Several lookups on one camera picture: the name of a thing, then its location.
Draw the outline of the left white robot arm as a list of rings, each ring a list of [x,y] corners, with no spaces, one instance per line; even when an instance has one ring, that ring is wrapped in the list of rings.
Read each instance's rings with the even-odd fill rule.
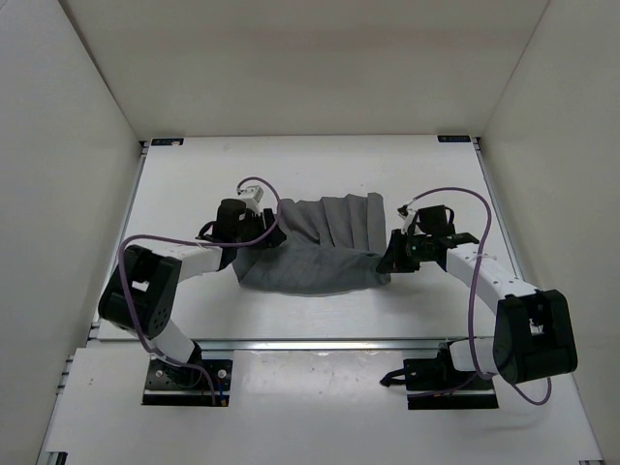
[[[227,268],[241,249],[278,247],[286,239],[278,223],[282,207],[259,208],[252,197],[221,201],[216,219],[194,240],[148,234],[120,245],[116,269],[98,303],[99,317],[136,336],[148,353],[169,365],[183,386],[202,376],[200,346],[172,321],[178,285]]]

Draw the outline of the grey pleated skirt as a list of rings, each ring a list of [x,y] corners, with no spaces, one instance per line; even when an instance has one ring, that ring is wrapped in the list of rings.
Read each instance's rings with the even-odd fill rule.
[[[281,200],[286,240],[272,249],[241,249],[232,263],[240,286],[285,295],[335,295],[390,283],[377,271],[387,250],[384,198]]]

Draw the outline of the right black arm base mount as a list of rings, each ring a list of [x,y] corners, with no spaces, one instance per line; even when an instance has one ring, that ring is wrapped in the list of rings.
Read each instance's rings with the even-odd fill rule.
[[[380,380],[385,388],[404,387],[410,411],[495,410],[499,402],[493,382],[475,371],[454,368],[447,343],[434,357],[403,359],[401,368]]]

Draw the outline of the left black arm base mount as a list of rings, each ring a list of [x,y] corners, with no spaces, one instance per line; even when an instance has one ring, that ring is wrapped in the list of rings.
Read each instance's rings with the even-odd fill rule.
[[[154,357],[149,361],[141,404],[165,407],[228,407],[231,402],[233,360],[203,352],[201,364],[209,374],[214,389],[204,375],[174,367]]]

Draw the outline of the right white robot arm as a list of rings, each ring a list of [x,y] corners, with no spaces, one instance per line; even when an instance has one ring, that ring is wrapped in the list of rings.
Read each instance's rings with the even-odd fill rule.
[[[578,365],[568,302],[517,278],[484,253],[482,243],[458,232],[445,205],[398,210],[404,224],[392,231],[377,270],[413,273],[437,264],[466,285],[471,304],[481,300],[495,318],[490,337],[448,342],[434,364],[435,379],[456,388],[469,373],[500,376],[511,385],[572,373]]]

